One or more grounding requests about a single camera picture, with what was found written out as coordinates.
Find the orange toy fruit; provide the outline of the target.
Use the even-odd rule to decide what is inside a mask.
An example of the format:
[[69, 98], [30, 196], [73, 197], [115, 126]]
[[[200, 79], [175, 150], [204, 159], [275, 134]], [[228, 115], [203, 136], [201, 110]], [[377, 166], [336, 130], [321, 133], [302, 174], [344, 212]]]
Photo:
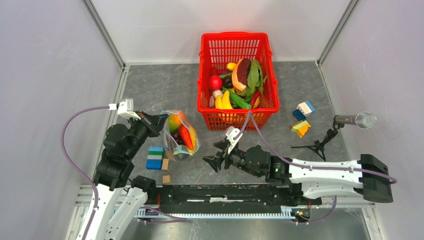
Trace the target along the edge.
[[168, 128], [171, 134], [175, 133], [180, 126], [183, 125], [183, 120], [185, 119], [184, 112], [180, 113], [171, 113], [168, 117]]

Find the single yellow toy banana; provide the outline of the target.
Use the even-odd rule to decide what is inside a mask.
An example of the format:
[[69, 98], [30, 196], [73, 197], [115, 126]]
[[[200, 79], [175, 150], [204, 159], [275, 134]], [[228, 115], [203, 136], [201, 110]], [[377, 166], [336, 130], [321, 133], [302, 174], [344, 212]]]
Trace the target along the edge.
[[189, 127], [189, 134], [190, 134], [190, 139], [192, 143], [192, 148], [189, 148], [188, 152], [189, 152], [189, 155], [192, 156], [198, 150], [197, 132], [192, 126]]

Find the red toy chili pepper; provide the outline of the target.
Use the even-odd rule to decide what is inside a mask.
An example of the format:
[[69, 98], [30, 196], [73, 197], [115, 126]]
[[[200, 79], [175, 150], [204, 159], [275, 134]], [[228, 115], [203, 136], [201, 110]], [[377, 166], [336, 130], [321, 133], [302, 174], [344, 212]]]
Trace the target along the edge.
[[188, 147], [188, 149], [189, 148], [191, 149], [193, 146], [192, 146], [192, 142], [191, 142], [191, 137], [190, 137], [189, 129], [186, 126], [181, 125], [177, 129], [177, 131], [178, 131], [179, 135], [182, 137], [182, 139], [184, 140], [185, 145]]

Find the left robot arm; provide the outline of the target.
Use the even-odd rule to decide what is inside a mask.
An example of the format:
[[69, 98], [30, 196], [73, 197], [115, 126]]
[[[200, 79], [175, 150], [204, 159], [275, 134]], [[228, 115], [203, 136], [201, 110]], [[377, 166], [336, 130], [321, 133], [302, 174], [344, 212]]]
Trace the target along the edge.
[[96, 167], [89, 213], [77, 235], [78, 240], [119, 240], [144, 204], [157, 198], [155, 180], [138, 175], [131, 180], [126, 200], [115, 209], [134, 169], [134, 156], [148, 138], [160, 135], [167, 114], [149, 115], [142, 111], [127, 114], [130, 126], [117, 123], [105, 133], [104, 149]]

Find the clear zip top bag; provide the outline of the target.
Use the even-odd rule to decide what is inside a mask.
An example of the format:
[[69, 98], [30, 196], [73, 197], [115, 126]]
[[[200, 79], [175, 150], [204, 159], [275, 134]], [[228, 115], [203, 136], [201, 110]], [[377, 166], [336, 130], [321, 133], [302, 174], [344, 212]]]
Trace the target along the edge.
[[164, 150], [172, 161], [183, 161], [193, 156], [200, 148], [198, 134], [182, 110], [164, 110], [167, 115], [163, 127]]

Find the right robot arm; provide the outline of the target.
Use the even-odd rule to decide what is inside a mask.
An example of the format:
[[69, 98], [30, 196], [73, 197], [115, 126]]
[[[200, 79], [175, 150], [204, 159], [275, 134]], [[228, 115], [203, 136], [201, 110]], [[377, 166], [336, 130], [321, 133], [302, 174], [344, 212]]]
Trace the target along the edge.
[[214, 143], [219, 150], [202, 159], [218, 173], [233, 166], [272, 186], [288, 187], [295, 204], [330, 196], [361, 196], [373, 203], [392, 203], [389, 168], [372, 154], [340, 162], [280, 158], [256, 145], [243, 151], [228, 140]]

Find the purple toy grapes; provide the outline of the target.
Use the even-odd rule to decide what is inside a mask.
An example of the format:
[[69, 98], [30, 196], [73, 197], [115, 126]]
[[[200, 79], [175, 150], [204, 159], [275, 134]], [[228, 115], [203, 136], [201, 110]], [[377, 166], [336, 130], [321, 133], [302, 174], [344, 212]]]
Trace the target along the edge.
[[175, 140], [175, 142], [178, 145], [184, 145], [185, 144], [184, 140], [182, 139], [182, 137], [180, 136], [178, 131], [171, 133], [171, 136], [173, 137], [173, 139]]

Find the dark round toy plum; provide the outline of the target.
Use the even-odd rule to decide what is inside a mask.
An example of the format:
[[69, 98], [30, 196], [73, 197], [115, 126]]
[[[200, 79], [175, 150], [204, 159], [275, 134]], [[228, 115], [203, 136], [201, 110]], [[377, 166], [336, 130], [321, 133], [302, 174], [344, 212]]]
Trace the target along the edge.
[[231, 76], [225, 76], [222, 78], [222, 86], [227, 89], [233, 88], [233, 82]]

